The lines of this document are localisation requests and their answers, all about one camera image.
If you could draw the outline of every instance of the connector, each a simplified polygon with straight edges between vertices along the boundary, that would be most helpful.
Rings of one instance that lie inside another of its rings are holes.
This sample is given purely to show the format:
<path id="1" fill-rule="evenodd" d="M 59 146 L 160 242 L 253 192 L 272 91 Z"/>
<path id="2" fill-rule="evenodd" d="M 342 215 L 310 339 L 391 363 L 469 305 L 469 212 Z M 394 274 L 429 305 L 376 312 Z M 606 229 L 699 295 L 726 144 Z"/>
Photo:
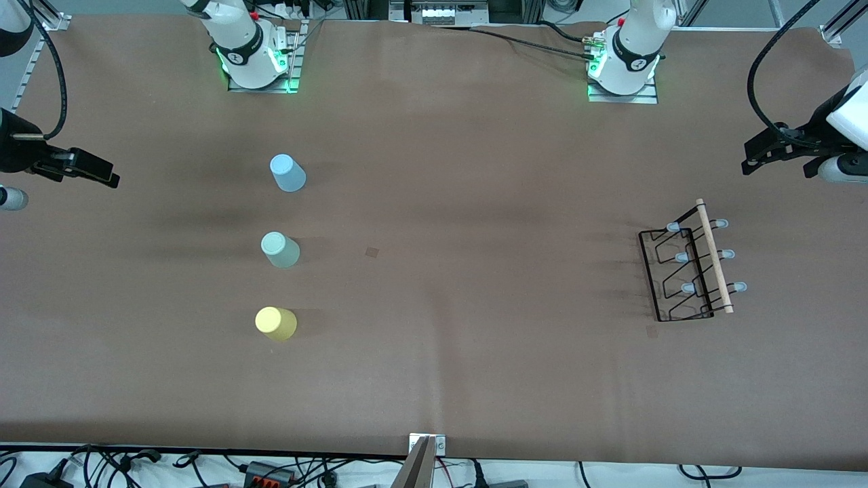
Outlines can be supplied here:
<path id="1" fill-rule="evenodd" d="M 54 479 L 47 472 L 35 472 L 27 475 L 21 483 L 21 488 L 73 488 L 73 486 L 60 478 Z"/>
<path id="2" fill-rule="evenodd" d="M 604 48 L 606 47 L 606 39 L 603 39 L 602 37 L 585 36 L 582 38 L 582 44 L 596 48 Z"/>
<path id="3" fill-rule="evenodd" d="M 325 488 L 337 488 L 338 486 L 338 475 L 334 472 L 327 472 L 322 477 L 323 486 Z"/>
<path id="4" fill-rule="evenodd" d="M 252 488 L 289 488 L 295 477 L 292 470 L 256 461 L 247 465 L 243 472 L 246 475 L 244 486 Z"/>
<path id="5" fill-rule="evenodd" d="M 283 2 L 274 4 L 274 14 L 280 18 L 292 18 L 289 11 L 286 9 L 286 4 Z"/>

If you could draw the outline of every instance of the white floor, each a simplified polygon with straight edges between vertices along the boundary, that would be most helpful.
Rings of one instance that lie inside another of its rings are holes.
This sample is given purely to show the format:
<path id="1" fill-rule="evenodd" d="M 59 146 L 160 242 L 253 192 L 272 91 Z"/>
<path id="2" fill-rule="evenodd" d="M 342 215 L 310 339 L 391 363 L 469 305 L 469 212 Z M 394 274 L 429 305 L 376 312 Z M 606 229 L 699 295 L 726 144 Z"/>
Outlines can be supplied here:
<path id="1" fill-rule="evenodd" d="M 18 466 L 6 483 L 7 488 L 20 486 L 24 477 L 33 472 L 49 472 L 57 461 L 63 458 L 62 453 L 26 452 L 16 454 Z M 147 460 L 136 461 L 131 476 L 142 488 L 196 488 L 201 484 L 196 479 L 192 467 L 178 469 L 172 466 L 178 455 L 166 455 L 161 461 L 152 465 Z M 93 454 L 89 461 L 89 469 L 94 471 L 98 457 Z M 251 458 L 232 457 L 236 463 L 260 461 L 279 466 L 294 463 L 291 458 Z M 472 464 L 463 459 L 446 459 L 446 462 L 459 463 L 449 466 L 452 481 L 456 487 L 472 484 L 475 481 Z M 547 461 L 481 461 L 488 483 L 498 483 L 523 479 L 529 488 L 584 488 L 579 477 L 578 464 L 574 462 Z M 220 456 L 202 456 L 197 465 L 201 475 L 209 485 L 230 484 L 242 486 L 244 475 L 233 468 Z M 4 475 L 8 464 L 0 467 L 0 478 Z M 696 472 L 688 466 L 689 472 Z M 400 466 L 395 463 L 366 464 L 355 462 L 337 471 L 338 488 L 362 488 L 370 485 L 378 487 L 391 486 Z M 706 466 L 708 474 L 721 474 L 729 468 Z M 585 472 L 592 488 L 703 488 L 703 484 L 684 478 L 674 465 L 624 465 L 613 463 L 585 463 Z M 76 488 L 84 487 L 82 468 L 68 463 L 63 474 L 63 480 L 70 482 Z M 106 487 L 108 474 L 104 475 L 100 486 Z M 116 476 L 115 488 L 126 486 L 122 477 Z M 868 486 L 868 473 L 856 472 L 819 472 L 800 470 L 778 470 L 764 468 L 745 468 L 735 479 L 713 481 L 713 488 L 808 488 L 824 486 L 828 488 L 865 487 Z M 443 469 L 436 469 L 433 488 L 450 488 Z"/>

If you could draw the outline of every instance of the mounting plate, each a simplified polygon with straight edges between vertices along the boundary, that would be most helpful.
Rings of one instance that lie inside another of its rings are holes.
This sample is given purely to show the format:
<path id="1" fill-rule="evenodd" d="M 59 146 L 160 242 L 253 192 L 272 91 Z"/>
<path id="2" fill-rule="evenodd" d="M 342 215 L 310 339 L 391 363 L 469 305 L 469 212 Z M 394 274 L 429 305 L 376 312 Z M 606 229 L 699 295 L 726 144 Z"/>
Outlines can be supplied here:
<path id="1" fill-rule="evenodd" d="M 437 450 L 434 452 L 436 456 L 439 458 L 446 455 L 446 436 L 443 434 L 426 434 L 426 433 L 413 433 L 410 434 L 410 442 L 407 446 L 407 452 L 411 452 L 413 450 L 413 446 L 419 441 L 422 437 L 433 436 L 435 441 L 437 442 Z"/>

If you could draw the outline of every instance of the black cable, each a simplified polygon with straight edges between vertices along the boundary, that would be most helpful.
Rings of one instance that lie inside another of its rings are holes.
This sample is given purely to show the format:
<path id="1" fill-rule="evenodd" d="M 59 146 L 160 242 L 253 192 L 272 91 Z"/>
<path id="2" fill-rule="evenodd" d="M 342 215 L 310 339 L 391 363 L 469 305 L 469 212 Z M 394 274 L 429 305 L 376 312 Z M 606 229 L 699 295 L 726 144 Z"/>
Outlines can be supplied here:
<path id="1" fill-rule="evenodd" d="M 473 471 L 475 471 L 477 475 L 477 481 L 473 485 L 473 488 L 489 488 L 488 482 L 485 481 L 485 473 L 483 472 L 482 465 L 480 465 L 479 461 L 475 459 L 471 459 L 470 462 L 473 463 Z"/>
<path id="2" fill-rule="evenodd" d="M 556 24 L 554 24 L 554 23 L 551 23 L 551 22 L 549 22 L 549 21 L 547 21 L 547 20 L 541 20 L 541 21 L 539 21 L 539 24 L 540 24 L 540 25 L 547 25 L 547 26 L 549 26 L 549 27 L 550 27 L 554 32 L 557 32 L 557 35 L 558 35 L 558 36 L 561 36 L 561 37 L 563 37 L 564 39 L 569 39 L 570 41 L 573 41 L 574 43 L 582 43 L 582 38 L 581 38 L 581 37 L 571 36 L 570 34 L 567 34 L 566 32 L 564 32 L 563 30 L 561 30 L 561 28 L 558 27 L 558 26 L 557 26 Z"/>
<path id="3" fill-rule="evenodd" d="M 323 463 L 320 464 L 319 466 L 317 466 L 317 468 L 316 468 L 315 470 L 311 471 L 311 472 L 316 472 L 319 468 L 323 467 L 323 466 L 327 463 L 327 461 L 328 461 L 328 460 L 324 459 Z M 340 469 L 340 468 L 342 468 L 342 467 L 344 467 L 344 466 L 346 466 L 346 465 L 349 465 L 349 464 L 352 463 L 352 462 L 353 462 L 353 460 L 350 459 L 350 460 L 346 460 L 346 461 L 344 461 L 344 462 L 342 462 L 342 463 L 340 463 L 340 464 L 338 464 L 338 465 L 336 465 L 336 466 L 334 466 L 334 467 L 331 467 L 331 468 L 325 468 L 325 469 L 323 470 L 323 472 L 321 472 L 320 474 L 314 475 L 314 477 L 311 478 L 311 479 L 306 479 L 306 478 L 307 478 L 307 475 L 311 473 L 311 472 L 308 472 L 308 473 L 306 473 L 306 475 L 305 475 L 304 478 L 302 478 L 301 480 L 299 480 L 297 486 L 298 486 L 299 488 L 304 488 L 305 486 L 307 486 L 308 484 L 310 484 L 312 481 L 315 481 L 316 479 L 322 478 L 322 477 L 324 477 L 326 474 L 328 474 L 328 473 L 330 473 L 330 472 L 335 472 L 335 471 L 337 471 L 338 469 Z"/>
<path id="4" fill-rule="evenodd" d="M 731 473 L 709 475 L 708 473 L 706 473 L 705 469 L 702 468 L 702 466 L 694 465 L 694 467 L 696 468 L 697 471 L 700 472 L 700 476 L 695 476 L 695 475 L 687 472 L 687 470 L 684 469 L 684 465 L 678 465 L 678 471 L 682 475 L 684 475 L 686 478 L 690 478 L 693 481 L 705 482 L 706 488 L 711 488 L 711 480 L 713 480 L 713 479 L 733 479 L 733 478 L 739 476 L 741 474 L 741 471 L 742 471 L 741 466 L 735 466 L 735 471 L 733 471 Z"/>
<path id="5" fill-rule="evenodd" d="M 9 477 L 12 476 L 12 472 L 18 466 L 18 459 L 6 458 L 0 461 L 0 466 L 5 465 L 6 463 L 12 463 L 12 465 L 9 467 L 9 470 L 6 472 L 6 474 L 3 475 L 3 479 L 0 479 L 0 486 L 3 486 L 7 481 L 9 481 Z"/>
<path id="6" fill-rule="evenodd" d="M 366 463 L 368 465 L 378 465 L 380 463 L 397 463 L 399 465 L 404 465 L 404 461 L 398 461 L 397 459 L 356 459 L 362 463 Z"/>
<path id="7" fill-rule="evenodd" d="M 49 37 L 49 33 L 45 31 L 43 23 L 36 18 L 36 13 L 34 13 L 33 9 L 27 3 L 25 3 L 24 0 L 17 1 L 18 4 L 21 5 L 21 8 L 27 12 L 30 20 L 33 21 L 33 23 L 36 25 L 36 28 L 39 30 L 39 34 L 43 37 L 43 40 L 45 41 L 45 45 L 49 47 L 49 51 L 51 52 L 51 59 L 54 60 L 55 69 L 57 70 L 57 81 L 60 83 L 60 117 L 57 119 L 57 125 L 55 125 L 54 129 L 43 136 L 43 139 L 47 141 L 55 135 L 60 134 L 61 129 L 63 129 L 63 124 L 66 123 L 66 76 L 63 75 L 63 65 L 60 62 L 60 55 L 57 54 L 57 48 L 55 47 L 54 43 L 51 42 L 51 37 Z"/>
<path id="8" fill-rule="evenodd" d="M 239 471 L 241 470 L 241 465 L 236 465 L 226 454 L 223 454 L 223 458 L 226 460 L 226 462 L 228 462 L 230 465 L 232 465 L 235 469 L 237 469 Z"/>
<path id="9" fill-rule="evenodd" d="M 202 488 L 208 488 L 208 483 L 205 483 L 202 473 L 199 472 L 199 466 L 196 465 L 196 460 L 194 459 L 191 464 L 193 465 L 193 472 L 196 473 L 196 477 L 199 479 L 199 482 L 202 483 Z"/>
<path id="10" fill-rule="evenodd" d="M 124 462 L 124 459 L 122 458 L 121 463 L 118 463 L 117 461 L 115 461 L 115 456 L 116 456 L 117 454 L 114 454 L 114 453 L 111 453 L 111 452 L 107 452 L 107 451 L 103 450 L 101 447 L 96 446 L 96 445 L 84 445 L 84 446 L 80 447 L 79 449 L 80 449 L 80 450 L 83 449 L 83 450 L 85 450 L 85 452 L 86 452 L 86 454 L 85 454 L 85 456 L 84 456 L 84 466 L 83 466 L 83 468 L 84 468 L 84 482 L 85 482 L 85 485 L 86 485 L 88 488 L 91 488 L 91 487 L 93 486 L 93 485 L 90 483 L 90 477 L 88 476 L 88 471 L 89 471 L 89 470 L 88 470 L 88 462 L 89 462 L 89 458 L 90 458 L 90 453 L 91 453 L 91 452 L 96 452 L 97 454 L 99 454 L 99 455 L 102 457 L 102 460 L 105 461 L 105 466 L 103 466 L 103 468 L 102 468 L 103 470 L 105 470 L 108 466 L 111 466 L 112 469 L 113 469 L 111 476 L 108 477 L 108 484 L 106 485 L 106 488 L 110 488 L 110 487 L 111 487 L 111 484 L 112 484 L 112 482 L 114 481 L 114 479 L 115 479 L 115 475 L 117 475 L 117 473 L 120 473 L 120 474 L 124 477 L 124 479 L 125 479 L 126 482 L 127 482 L 127 487 L 128 487 L 128 488 L 129 488 L 130 486 L 135 486 L 135 488 L 141 488 L 141 485 L 139 485 L 139 484 L 138 484 L 138 483 L 137 483 L 137 482 L 136 482 L 136 481 L 135 481 L 135 480 L 134 480 L 134 479 L 129 475 L 128 472 L 129 472 L 130 466 L 129 466 L 129 465 L 125 465 L 126 467 L 123 467 L 123 466 L 122 466 L 122 463 Z M 100 471 L 100 472 L 96 475 L 96 483 L 97 483 L 97 484 L 99 484 L 99 478 L 100 478 L 101 476 L 102 476 L 102 471 Z"/>
<path id="11" fill-rule="evenodd" d="M 585 484 L 585 488 L 591 488 L 591 484 L 588 483 L 588 477 L 585 476 L 585 464 L 582 461 L 579 461 L 579 472 L 582 474 L 582 482 Z"/>
<path id="12" fill-rule="evenodd" d="M 100 465 L 96 465 L 96 468 L 99 469 L 100 471 L 96 474 L 96 479 L 94 480 L 94 487 L 95 488 L 99 487 L 100 479 L 102 479 L 102 474 L 106 471 L 106 468 L 109 467 L 109 463 L 106 462 L 105 459 L 100 461 L 100 463 L 102 464 L 102 468 L 100 467 Z"/>
<path id="13" fill-rule="evenodd" d="M 196 459 L 200 455 L 201 455 L 200 451 L 190 452 L 189 454 L 185 454 L 185 455 L 181 456 L 180 458 L 177 458 L 172 463 L 172 466 L 174 466 L 176 468 L 183 469 L 183 468 L 186 468 L 187 466 L 191 465 L 193 467 L 193 472 L 196 473 L 196 477 L 199 479 L 199 483 L 202 485 L 202 488 L 208 488 L 208 483 L 205 482 L 205 479 L 202 477 L 202 473 L 199 472 L 199 466 L 196 465 Z"/>
<path id="14" fill-rule="evenodd" d="M 611 24 L 613 20 L 617 19 L 617 18 L 620 17 L 620 16 L 627 15 L 628 12 L 630 12 L 630 9 L 624 10 L 624 11 L 621 12 L 620 14 L 618 14 L 618 15 L 616 15 L 616 16 L 610 18 L 609 20 L 606 21 L 606 25 Z"/>
<path id="15" fill-rule="evenodd" d="M 551 47 L 551 46 L 545 46 L 545 45 L 542 45 L 542 44 L 532 43 L 531 41 L 525 41 L 524 39 L 516 39 L 516 38 L 514 38 L 514 37 L 505 36 L 505 35 L 503 35 L 503 34 L 497 34 L 496 32 L 491 32 L 490 30 L 475 30 L 475 29 L 469 29 L 469 31 L 470 31 L 470 32 L 478 32 L 479 34 L 485 34 L 485 35 L 488 35 L 488 36 L 500 37 L 501 39 L 506 39 L 507 41 L 510 41 L 510 42 L 513 42 L 513 43 L 524 44 L 525 46 L 530 46 L 530 47 L 532 47 L 532 48 L 544 49 L 544 50 L 547 50 L 547 51 L 552 51 L 552 52 L 556 52 L 556 53 L 566 54 L 566 55 L 569 55 L 569 56 L 580 57 L 581 59 L 585 59 L 585 60 L 588 60 L 588 61 L 591 61 L 591 60 L 594 59 L 593 56 L 591 56 L 590 54 L 587 54 L 587 53 L 580 53 L 580 52 L 575 52 L 575 51 L 567 51 L 566 49 L 553 48 L 553 47 Z"/>
<path id="16" fill-rule="evenodd" d="M 817 4 L 817 2 L 819 2 L 819 0 L 809 0 L 804 7 L 802 7 L 798 12 L 796 12 L 796 15 L 792 16 L 790 20 L 786 21 L 786 23 L 782 25 L 778 32 L 775 33 L 775 35 L 772 36 L 771 39 L 769 39 L 766 47 L 764 47 L 762 51 L 759 52 L 756 59 L 753 60 L 751 69 L 747 72 L 747 100 L 751 103 L 753 112 L 757 115 L 757 117 L 760 118 L 760 120 L 766 125 L 766 127 L 768 127 L 772 132 L 778 135 L 778 138 L 780 140 L 789 142 L 794 146 L 802 146 L 805 148 L 818 148 L 819 144 L 816 142 L 800 141 L 799 139 L 784 134 L 784 132 L 780 130 L 780 128 L 775 125 L 774 122 L 772 122 L 765 113 L 763 113 L 762 109 L 759 106 L 760 104 L 757 102 L 757 96 L 753 83 L 754 79 L 757 76 L 757 69 L 760 67 L 760 63 L 762 63 L 762 60 L 766 58 L 766 55 L 769 53 L 769 51 L 772 50 L 772 47 L 778 42 L 778 40 L 780 40 L 781 37 L 784 36 L 784 34 L 786 34 L 786 32 L 796 22 L 799 21 L 800 18 L 802 18 L 804 14 L 808 12 L 808 10 L 812 9 L 813 6 Z"/>

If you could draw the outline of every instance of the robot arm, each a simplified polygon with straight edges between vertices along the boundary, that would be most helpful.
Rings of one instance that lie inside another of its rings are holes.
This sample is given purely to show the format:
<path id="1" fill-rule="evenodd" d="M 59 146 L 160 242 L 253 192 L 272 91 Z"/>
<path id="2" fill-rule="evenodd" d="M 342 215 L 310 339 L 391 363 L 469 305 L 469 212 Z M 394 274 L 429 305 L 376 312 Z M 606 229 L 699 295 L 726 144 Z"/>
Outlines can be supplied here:
<path id="1" fill-rule="evenodd" d="M 673 0 L 631 0 L 623 25 L 594 34 L 603 40 L 592 48 L 588 77 L 616 95 L 633 95 L 654 75 L 660 49 L 675 26 Z"/>
<path id="2" fill-rule="evenodd" d="M 868 66 L 863 67 L 829 100 L 817 107 L 811 120 L 795 129 L 779 122 L 781 132 L 805 146 L 783 141 L 777 131 L 765 129 L 745 142 L 741 172 L 750 175 L 776 161 L 813 156 L 803 166 L 805 178 L 819 176 L 829 182 L 868 183 Z"/>
<path id="3" fill-rule="evenodd" d="M 28 12 L 24 6 L 26 3 L 18 0 L 0 0 L 0 57 L 11 56 L 20 51 L 30 40 L 34 30 L 39 30 L 49 44 L 51 55 L 56 56 L 48 34 L 44 32 L 42 25 L 36 25 L 32 12 Z M 55 63 L 61 77 L 59 57 L 56 57 Z M 61 127 L 62 122 L 59 122 L 54 134 L 59 132 Z M 0 173 L 23 171 L 52 181 L 81 177 L 117 188 L 120 177 L 113 173 L 110 162 L 83 149 L 67 150 L 50 146 L 47 143 L 50 137 L 51 135 L 44 135 L 36 125 L 22 117 L 0 109 Z M 0 210 L 20 210 L 25 205 L 27 194 L 22 190 L 0 186 Z"/>
<path id="4" fill-rule="evenodd" d="M 181 0 L 214 40 L 223 69 L 239 86 L 260 89 L 286 72 L 286 29 L 254 21 L 242 0 Z"/>

